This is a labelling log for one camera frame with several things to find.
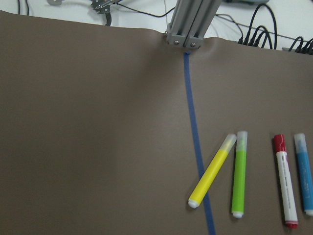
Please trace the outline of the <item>yellow marker pen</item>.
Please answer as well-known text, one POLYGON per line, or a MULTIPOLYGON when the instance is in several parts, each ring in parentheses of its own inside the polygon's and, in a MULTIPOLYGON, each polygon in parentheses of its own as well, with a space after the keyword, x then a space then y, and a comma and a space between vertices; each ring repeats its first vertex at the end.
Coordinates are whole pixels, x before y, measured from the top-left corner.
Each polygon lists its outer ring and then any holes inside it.
POLYGON ((199 182, 192 191, 191 195, 189 196, 189 207, 193 209, 199 207, 209 188, 211 187, 213 181, 215 180, 218 172, 220 171, 222 165, 224 164, 231 148, 234 146, 236 140, 237 136, 235 134, 227 135, 221 147, 213 157, 209 166, 207 167, 204 174, 201 176, 199 182))

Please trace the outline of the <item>green marker pen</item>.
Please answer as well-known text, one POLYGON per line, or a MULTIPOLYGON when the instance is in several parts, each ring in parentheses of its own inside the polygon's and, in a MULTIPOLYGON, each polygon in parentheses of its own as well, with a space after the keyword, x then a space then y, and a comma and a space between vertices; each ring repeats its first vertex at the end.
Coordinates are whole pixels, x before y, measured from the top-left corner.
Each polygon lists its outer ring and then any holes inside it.
POLYGON ((237 219, 243 217, 245 208, 246 152, 247 131, 239 131, 237 133, 231 206, 231 213, 237 219))

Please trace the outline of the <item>blue marker pen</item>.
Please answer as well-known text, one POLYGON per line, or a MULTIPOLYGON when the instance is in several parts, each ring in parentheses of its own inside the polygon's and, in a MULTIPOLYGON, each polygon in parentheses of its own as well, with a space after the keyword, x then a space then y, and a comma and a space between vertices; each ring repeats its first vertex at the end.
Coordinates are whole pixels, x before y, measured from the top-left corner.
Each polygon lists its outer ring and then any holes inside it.
POLYGON ((296 148, 296 157, 298 162, 298 173, 300 177, 301 196, 303 210, 306 215, 313 215, 313 181, 309 155, 307 151, 305 134, 298 133, 294 135, 296 148))

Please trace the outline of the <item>red marker pen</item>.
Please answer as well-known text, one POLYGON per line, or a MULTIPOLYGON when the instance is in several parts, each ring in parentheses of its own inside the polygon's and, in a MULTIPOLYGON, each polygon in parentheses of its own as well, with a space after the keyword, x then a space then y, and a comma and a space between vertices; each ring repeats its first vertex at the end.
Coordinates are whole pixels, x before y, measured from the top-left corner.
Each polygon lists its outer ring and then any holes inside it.
POLYGON ((296 229, 298 227, 298 218, 291 182, 285 137, 283 134, 278 134, 274 136, 273 141, 279 172, 285 225, 290 229, 296 229))

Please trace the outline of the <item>long metal reacher rod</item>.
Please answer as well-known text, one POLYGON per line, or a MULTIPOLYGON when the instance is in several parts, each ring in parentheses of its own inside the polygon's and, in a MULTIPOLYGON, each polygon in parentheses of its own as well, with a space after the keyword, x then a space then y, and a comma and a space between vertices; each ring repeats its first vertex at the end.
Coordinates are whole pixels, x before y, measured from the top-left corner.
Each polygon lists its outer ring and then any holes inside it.
POLYGON ((90 4, 78 2, 76 0, 71 0, 70 2, 66 1, 65 3, 64 0, 47 0, 46 2, 51 6, 61 6, 63 4, 87 7, 94 10, 97 14, 105 15, 105 26, 111 26, 111 6, 117 4, 119 0, 90 0, 90 4))

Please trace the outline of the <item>aluminium frame post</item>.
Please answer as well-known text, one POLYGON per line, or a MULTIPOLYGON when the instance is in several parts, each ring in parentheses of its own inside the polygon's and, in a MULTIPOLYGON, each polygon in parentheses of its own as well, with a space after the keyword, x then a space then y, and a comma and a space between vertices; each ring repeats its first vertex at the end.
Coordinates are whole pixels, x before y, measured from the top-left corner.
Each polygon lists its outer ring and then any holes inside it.
POLYGON ((166 29, 170 45, 200 48, 221 0, 178 0, 166 29))

